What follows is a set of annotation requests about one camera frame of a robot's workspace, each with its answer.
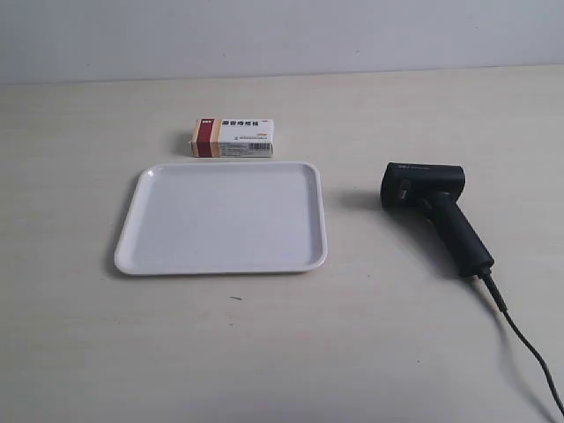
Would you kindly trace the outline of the white rectangular plastic tray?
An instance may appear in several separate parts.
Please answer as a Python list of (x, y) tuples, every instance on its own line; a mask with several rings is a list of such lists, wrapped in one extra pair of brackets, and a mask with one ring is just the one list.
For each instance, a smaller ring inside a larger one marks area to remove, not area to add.
[(143, 171), (117, 242), (128, 276), (300, 273), (328, 255), (321, 178), (299, 161)]

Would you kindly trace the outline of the black handheld barcode scanner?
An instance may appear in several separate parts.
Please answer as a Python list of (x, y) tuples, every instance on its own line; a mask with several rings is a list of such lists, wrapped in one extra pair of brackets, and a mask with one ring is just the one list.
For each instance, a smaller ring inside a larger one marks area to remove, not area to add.
[(463, 278), (487, 277), (494, 258), (457, 204), (465, 186), (462, 167), (390, 162), (380, 198), (385, 209), (420, 212), (452, 257)]

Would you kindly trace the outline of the white medicine box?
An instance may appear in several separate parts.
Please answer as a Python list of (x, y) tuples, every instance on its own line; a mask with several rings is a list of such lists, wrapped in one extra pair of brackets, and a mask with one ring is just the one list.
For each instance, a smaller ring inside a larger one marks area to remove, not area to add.
[(198, 119), (189, 142), (196, 158), (271, 158), (272, 119)]

